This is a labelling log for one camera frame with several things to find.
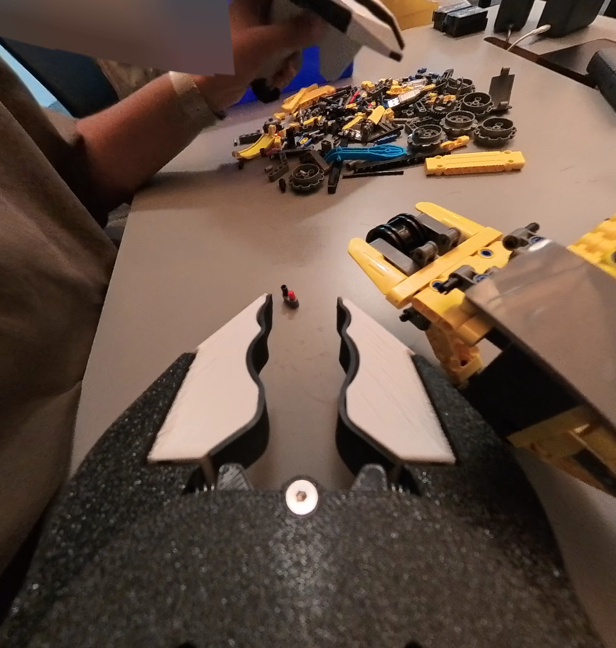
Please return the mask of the yellow toy brick vehicle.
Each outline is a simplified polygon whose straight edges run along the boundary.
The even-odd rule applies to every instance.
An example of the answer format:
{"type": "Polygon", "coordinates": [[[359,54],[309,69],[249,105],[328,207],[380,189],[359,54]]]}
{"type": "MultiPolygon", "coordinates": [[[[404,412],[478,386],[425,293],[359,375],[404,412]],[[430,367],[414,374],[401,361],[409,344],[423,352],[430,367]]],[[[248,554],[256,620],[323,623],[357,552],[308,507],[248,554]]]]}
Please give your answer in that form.
{"type": "Polygon", "coordinates": [[[348,254],[502,439],[616,495],[616,214],[563,247],[416,210],[348,254]]]}

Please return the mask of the blue plastic bin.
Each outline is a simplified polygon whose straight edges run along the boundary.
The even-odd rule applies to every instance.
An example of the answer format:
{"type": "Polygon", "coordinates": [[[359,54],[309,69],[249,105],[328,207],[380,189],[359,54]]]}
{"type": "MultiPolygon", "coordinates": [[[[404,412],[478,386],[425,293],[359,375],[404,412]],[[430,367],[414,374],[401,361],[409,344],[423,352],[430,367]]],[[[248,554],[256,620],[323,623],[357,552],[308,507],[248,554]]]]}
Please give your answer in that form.
{"type": "MultiPolygon", "coordinates": [[[[349,78],[353,74],[354,63],[351,63],[344,69],[338,79],[349,78]]],[[[303,87],[317,84],[325,85],[326,80],[320,72],[320,47],[315,45],[304,49],[302,67],[292,81],[281,90],[281,96],[291,95],[298,92],[303,87]]],[[[244,96],[234,106],[243,106],[252,102],[258,102],[253,90],[249,87],[244,96]]]]}

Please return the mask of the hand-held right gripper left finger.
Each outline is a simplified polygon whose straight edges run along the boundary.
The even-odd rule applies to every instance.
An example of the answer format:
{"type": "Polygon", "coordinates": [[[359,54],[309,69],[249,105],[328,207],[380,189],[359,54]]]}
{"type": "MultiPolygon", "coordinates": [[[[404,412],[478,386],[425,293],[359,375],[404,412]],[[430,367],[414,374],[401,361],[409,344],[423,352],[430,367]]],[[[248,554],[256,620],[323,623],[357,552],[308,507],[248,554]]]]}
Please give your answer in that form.
{"type": "Polygon", "coordinates": [[[269,360],[273,296],[263,294],[204,340],[147,456],[186,464],[215,481],[221,466],[249,468],[266,451],[270,422],[261,372],[269,360]]]}

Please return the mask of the yellow toy panel with holes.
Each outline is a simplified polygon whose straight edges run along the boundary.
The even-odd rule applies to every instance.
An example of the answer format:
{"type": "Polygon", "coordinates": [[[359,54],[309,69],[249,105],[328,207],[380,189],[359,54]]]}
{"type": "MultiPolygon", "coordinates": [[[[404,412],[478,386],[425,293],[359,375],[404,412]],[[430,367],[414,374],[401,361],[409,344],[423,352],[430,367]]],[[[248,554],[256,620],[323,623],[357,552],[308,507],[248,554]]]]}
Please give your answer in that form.
{"type": "Polygon", "coordinates": [[[427,176],[476,175],[520,171],[526,164],[520,151],[491,150],[438,155],[425,160],[427,176]]]}

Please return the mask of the black chair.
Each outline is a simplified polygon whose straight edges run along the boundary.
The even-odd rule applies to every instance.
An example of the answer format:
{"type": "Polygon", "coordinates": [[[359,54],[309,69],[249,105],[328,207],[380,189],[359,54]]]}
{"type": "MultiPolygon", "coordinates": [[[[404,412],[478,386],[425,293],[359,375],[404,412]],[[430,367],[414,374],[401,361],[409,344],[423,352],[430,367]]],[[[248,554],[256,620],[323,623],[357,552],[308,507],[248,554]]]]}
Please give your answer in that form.
{"type": "Polygon", "coordinates": [[[75,118],[118,103],[118,94],[93,58],[0,36],[0,46],[75,118]]]}

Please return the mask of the pile of toy brick pieces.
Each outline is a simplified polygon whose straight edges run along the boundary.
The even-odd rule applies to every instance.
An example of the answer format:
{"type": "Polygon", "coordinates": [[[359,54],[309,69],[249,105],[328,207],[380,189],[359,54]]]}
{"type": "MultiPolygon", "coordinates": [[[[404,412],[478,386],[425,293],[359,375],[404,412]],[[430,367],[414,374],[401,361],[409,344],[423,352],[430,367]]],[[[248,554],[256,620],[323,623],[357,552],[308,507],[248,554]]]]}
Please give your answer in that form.
{"type": "Polygon", "coordinates": [[[312,194],[325,187],[333,195],[343,174],[425,169],[426,158],[438,155],[515,151],[509,110],[495,112],[489,91],[479,91],[452,68],[439,74],[423,67],[408,77],[359,85],[313,84],[284,100],[261,129],[238,135],[232,155],[239,170],[267,160],[263,172],[282,192],[312,194]],[[406,154],[332,165],[323,158],[337,146],[381,144],[402,146],[406,154]]]}

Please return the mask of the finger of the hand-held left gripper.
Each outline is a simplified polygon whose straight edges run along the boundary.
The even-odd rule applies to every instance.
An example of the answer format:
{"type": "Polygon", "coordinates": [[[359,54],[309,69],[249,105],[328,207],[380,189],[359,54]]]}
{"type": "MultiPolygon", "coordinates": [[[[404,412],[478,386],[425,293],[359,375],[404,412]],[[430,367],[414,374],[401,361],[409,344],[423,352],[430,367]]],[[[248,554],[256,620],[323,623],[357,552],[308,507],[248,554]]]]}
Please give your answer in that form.
{"type": "Polygon", "coordinates": [[[277,23],[298,16],[301,12],[318,16],[340,32],[346,32],[352,21],[352,11],[343,1],[272,1],[270,20],[277,23]]]}
{"type": "Polygon", "coordinates": [[[397,19],[380,1],[349,1],[348,38],[394,61],[405,47],[397,19]]]}

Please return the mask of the person's left hand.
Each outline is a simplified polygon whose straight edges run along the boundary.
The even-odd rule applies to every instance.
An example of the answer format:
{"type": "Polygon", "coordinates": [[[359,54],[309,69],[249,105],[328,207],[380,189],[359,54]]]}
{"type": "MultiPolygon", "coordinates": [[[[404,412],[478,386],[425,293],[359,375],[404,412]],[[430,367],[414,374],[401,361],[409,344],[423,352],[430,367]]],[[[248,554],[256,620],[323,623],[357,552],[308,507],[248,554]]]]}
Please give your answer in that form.
{"type": "Polygon", "coordinates": [[[301,68],[302,51],[317,44],[327,27],[310,13],[265,24],[236,3],[230,10],[234,73],[210,77],[212,89],[206,90],[207,101],[219,111],[236,104],[257,79],[275,89],[286,87],[301,68]]]}

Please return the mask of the yellow box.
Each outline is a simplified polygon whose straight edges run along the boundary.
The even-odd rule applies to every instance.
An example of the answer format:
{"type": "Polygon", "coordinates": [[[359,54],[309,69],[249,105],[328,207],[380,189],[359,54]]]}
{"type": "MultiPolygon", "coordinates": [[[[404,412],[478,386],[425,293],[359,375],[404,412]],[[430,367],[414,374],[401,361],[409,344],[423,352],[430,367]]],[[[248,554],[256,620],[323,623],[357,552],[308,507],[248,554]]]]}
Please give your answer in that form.
{"type": "Polygon", "coordinates": [[[437,1],[398,1],[393,11],[402,31],[423,27],[433,22],[433,14],[439,9],[437,1]]]}

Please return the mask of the beige wristband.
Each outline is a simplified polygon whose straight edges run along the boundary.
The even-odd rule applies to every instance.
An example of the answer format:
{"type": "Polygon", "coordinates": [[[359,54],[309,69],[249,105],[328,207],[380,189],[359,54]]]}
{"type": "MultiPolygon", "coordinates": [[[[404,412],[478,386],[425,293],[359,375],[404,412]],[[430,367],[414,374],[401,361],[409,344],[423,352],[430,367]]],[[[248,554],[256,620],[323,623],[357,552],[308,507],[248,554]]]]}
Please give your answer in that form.
{"type": "Polygon", "coordinates": [[[199,92],[198,86],[192,75],[188,73],[169,71],[167,77],[170,80],[176,101],[181,111],[192,120],[220,120],[223,114],[213,110],[205,98],[199,92]]]}

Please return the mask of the grey toy flap piece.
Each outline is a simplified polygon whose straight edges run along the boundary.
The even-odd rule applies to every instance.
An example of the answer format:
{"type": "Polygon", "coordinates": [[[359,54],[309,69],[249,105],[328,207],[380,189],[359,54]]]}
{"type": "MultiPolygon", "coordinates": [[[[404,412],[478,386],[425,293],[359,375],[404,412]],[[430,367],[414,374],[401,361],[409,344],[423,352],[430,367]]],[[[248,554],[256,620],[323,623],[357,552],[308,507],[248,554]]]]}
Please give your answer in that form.
{"type": "Polygon", "coordinates": [[[513,84],[514,74],[511,74],[509,67],[503,67],[498,75],[492,77],[489,95],[495,112],[505,112],[511,108],[513,84]]]}

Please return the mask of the black boxes on table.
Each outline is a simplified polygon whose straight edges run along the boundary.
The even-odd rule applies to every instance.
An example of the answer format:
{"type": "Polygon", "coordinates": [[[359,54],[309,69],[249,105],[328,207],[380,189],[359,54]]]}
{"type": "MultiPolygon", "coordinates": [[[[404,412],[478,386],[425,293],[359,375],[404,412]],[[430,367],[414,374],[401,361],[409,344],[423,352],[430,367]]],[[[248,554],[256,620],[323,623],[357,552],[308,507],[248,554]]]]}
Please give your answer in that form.
{"type": "Polygon", "coordinates": [[[450,12],[443,31],[450,37],[464,37],[485,31],[488,24],[488,9],[480,6],[468,6],[450,12]]]}

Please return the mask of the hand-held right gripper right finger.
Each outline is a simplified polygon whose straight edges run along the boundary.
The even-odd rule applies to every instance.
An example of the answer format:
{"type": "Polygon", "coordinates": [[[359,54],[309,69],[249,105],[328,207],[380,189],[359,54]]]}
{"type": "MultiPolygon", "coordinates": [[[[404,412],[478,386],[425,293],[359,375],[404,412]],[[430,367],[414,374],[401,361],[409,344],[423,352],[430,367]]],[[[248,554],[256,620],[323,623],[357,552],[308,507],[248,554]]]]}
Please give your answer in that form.
{"type": "Polygon", "coordinates": [[[413,351],[345,297],[336,301],[336,330],[344,372],[336,449],[349,472],[378,466],[390,483],[405,485],[411,468],[456,467],[413,351]]]}

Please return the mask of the black foam block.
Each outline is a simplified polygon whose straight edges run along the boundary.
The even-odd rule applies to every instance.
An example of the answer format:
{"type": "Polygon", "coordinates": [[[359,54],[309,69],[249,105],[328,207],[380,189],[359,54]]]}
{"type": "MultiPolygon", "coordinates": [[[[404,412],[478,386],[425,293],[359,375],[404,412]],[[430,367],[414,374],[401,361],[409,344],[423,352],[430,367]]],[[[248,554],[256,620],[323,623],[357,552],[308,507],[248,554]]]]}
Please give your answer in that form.
{"type": "Polygon", "coordinates": [[[616,47],[597,51],[587,64],[587,76],[616,112],[616,47]]]}

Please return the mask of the blue toy net piece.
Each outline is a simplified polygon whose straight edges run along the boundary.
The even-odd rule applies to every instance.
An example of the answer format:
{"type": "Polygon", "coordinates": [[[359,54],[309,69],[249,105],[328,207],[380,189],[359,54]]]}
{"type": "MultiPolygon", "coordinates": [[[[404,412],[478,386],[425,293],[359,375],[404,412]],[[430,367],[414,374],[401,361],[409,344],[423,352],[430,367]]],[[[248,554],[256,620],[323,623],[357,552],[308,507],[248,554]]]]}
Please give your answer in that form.
{"type": "Polygon", "coordinates": [[[406,149],[395,144],[381,144],[372,147],[337,146],[324,154],[323,158],[326,163],[332,165],[344,161],[389,161],[405,154],[406,149]]]}

